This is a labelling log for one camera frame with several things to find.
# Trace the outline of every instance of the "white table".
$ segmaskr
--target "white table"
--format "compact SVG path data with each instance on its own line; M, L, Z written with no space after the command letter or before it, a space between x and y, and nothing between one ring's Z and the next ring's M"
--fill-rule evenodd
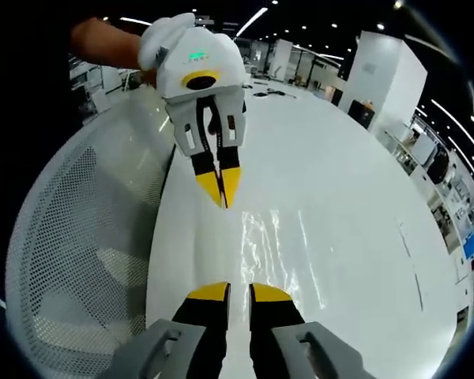
M420 161L414 157L409 149L395 136L385 131L385 134L397 144L400 148L408 154L408 156L416 162L416 168L410 174L411 180L416 184L416 188L422 194L423 199L429 204L430 209L435 209L439 205L448 212L451 219L451 232L445 237L445 244L448 246L448 253L450 260L453 262L456 272L456 290L457 294L457 310L463 310L468 307L468 323L472 321L474 310L474 278L472 277L471 262L467 260L464 253L464 240L461 237L461 232L458 228L458 219L453 214L453 203L449 198L446 198L439 188L432 182L423 168Z
M431 377L457 304L456 273L426 202L346 114L308 92L270 86L298 97L246 90L243 176L231 209L214 205L176 153L152 241L146 324L172 318L193 289L229 281L220 377L253 377L247 288L267 283L291 294L306 321L357 349L374 376Z

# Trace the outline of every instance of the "ceiling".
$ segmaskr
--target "ceiling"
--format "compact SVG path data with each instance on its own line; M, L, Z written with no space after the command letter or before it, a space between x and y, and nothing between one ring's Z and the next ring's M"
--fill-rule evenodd
M474 96L468 82L474 86L474 6L465 1L420 2L406 0L400 9L394 9L394 0L324 1L312 0L217 0L176 1L148 6L120 6L107 12L110 22L131 32L141 34L144 25L120 21L132 17L153 22L159 17L170 17L196 9L197 17L215 21L208 28L235 36L236 32L261 8L268 11L258 18L242 38L273 42L283 38L308 47L318 53L347 56L348 48L356 49L356 36L362 30L381 32L377 23L385 26L383 33L397 38L414 36L447 52L454 61L424 45L405 39L428 71L427 83L420 104L428 115L424 118L450 145L452 137L469 157L474 156L474 144L460 128L431 100L436 100L457 119L474 139Z

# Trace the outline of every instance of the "ceiling light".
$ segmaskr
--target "ceiling light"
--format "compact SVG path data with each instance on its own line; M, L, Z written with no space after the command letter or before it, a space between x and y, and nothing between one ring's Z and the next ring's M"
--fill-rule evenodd
M329 54L318 54L320 57L324 58L331 58L331 59L340 59L341 61L344 61L344 58L342 57L337 57L336 55L329 55Z
M420 38L417 38L417 37L413 37L413 36L410 36L409 34L404 34L404 37L411 40L411 41L414 41L416 43L419 43L421 45L424 45L425 47L428 47L429 49L432 49L433 51L437 51L439 54L442 54L444 55L446 58L448 58L450 61L453 61L453 58L451 57L451 55L449 55L448 53L446 53L444 50L442 49L439 49L437 46L433 45L432 43L429 43L429 42L426 42L426 41L423 41L422 39Z
M462 152L461 149L458 147L457 143L456 143L455 141L453 141L453 138L451 138L451 137L448 137L448 140L450 140L451 143L453 144L453 146L458 149L458 151L459 151L461 157L462 157L463 159L465 159L465 162L467 163L468 168L470 168L471 171L474 173L474 167L473 167L473 166L471 165L471 163L468 161L467 156L464 154L464 152Z
M235 35L235 37L238 37L240 36L241 34L243 34L243 32L251 25L253 24L263 13L265 13L267 10L269 10L268 8L261 8L259 11L257 11L254 16L252 16L252 18L250 18L250 20L248 22L246 22L244 24L244 26L242 26L240 28L240 30L237 32L237 34Z
M425 112L423 112L421 109L416 108L416 111L418 111L418 112L419 112L420 114L422 114L423 116L428 117L428 115L427 115Z
M134 18L128 18L128 17L121 17L119 20L121 21L128 21L128 22L134 22L135 24L143 24L143 25L150 25L150 22L146 21L141 21L141 20L135 20Z
M468 131L465 130L465 128L459 123L458 120L455 119L455 117L453 117L453 116L451 115L451 113L449 113L446 109L444 109L444 108L442 107L442 105L439 104L439 103L438 103L437 101L435 101L434 99L432 99L431 102L432 102L437 108L439 108L441 111L443 111L443 112L446 114L446 116L448 116L449 118L451 118L451 120L453 120L454 123L458 125L458 127L461 129L461 131L464 132L464 134L467 136L467 138L468 138L469 140L471 140L472 144L474 144L474 138L472 138L472 136L468 133Z

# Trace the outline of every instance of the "white wall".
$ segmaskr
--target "white wall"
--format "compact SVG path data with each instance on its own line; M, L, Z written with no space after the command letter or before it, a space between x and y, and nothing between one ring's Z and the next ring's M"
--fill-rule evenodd
M312 66L313 59L314 59L314 55L312 55L311 53L307 53L305 51L302 53L298 75L302 77L303 83L307 82L307 78L309 77L309 72Z
M402 41L381 34L362 32L358 50L339 108L348 112L353 100L371 101L376 115L381 111L397 70Z
M336 67L327 65L322 69L321 67L315 66L310 79L311 81L319 81L322 84L322 89L326 89L326 87L330 85L344 91L346 82L337 76L338 73L339 69Z
M286 74L284 75L284 81L295 78L295 71L297 70L297 65L300 60L300 50L293 49L290 53L290 59L288 61L288 68L286 69Z
M423 92L427 70L409 46L401 41L397 68L385 102L369 131L379 136L391 122L409 124Z
M284 75L286 74L286 69L288 68L288 62L290 60L290 53L292 52L292 46L293 43L285 41L284 39L279 39L276 42L274 53L270 60L268 74L272 77L276 74L276 79L279 81L284 80Z

